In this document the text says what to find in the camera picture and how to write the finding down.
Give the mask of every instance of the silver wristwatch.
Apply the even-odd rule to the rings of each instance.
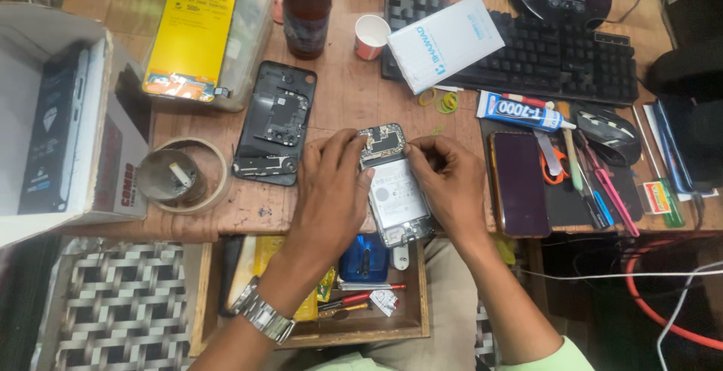
[[[255,275],[239,299],[233,303],[230,312],[234,315],[243,315],[258,331],[266,334],[269,339],[274,340],[280,346],[291,334],[296,320],[287,319],[276,313],[276,310],[264,302],[256,293],[258,285],[259,277]]]

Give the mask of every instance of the green screwdriver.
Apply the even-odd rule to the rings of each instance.
[[[635,121],[638,123],[638,130],[640,131],[640,136],[643,137],[643,142],[645,142],[645,149],[648,151],[648,157],[650,158],[650,161],[653,163],[653,169],[655,169],[655,176],[656,178],[654,180],[660,182],[663,186],[663,193],[665,194],[665,198],[668,199],[668,204],[670,205],[670,212],[663,214],[663,220],[665,220],[665,226],[667,228],[680,228],[685,225],[685,220],[683,220],[682,215],[680,214],[680,203],[677,199],[677,194],[673,193],[670,189],[670,182],[668,182],[668,178],[664,178],[660,176],[660,171],[658,171],[658,165],[655,163],[655,158],[653,157],[653,152],[650,150],[650,145],[648,144],[648,139],[645,136],[645,132],[643,131],[643,126],[640,124],[640,118],[638,118],[638,112],[635,109],[635,106],[633,106],[633,115],[635,116]]]

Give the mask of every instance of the brown bottle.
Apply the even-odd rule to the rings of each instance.
[[[305,61],[321,56],[329,28],[331,0],[284,0],[283,6],[289,51]]]

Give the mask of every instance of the black mouse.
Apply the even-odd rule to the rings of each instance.
[[[594,105],[583,105],[576,117],[590,147],[608,165],[631,166],[640,159],[640,135],[625,118]]]

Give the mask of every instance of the t-7000 glue tube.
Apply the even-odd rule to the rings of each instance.
[[[505,121],[553,132],[558,128],[575,129],[577,126],[565,121],[563,115],[547,108],[517,102],[490,92],[479,92],[477,117]]]

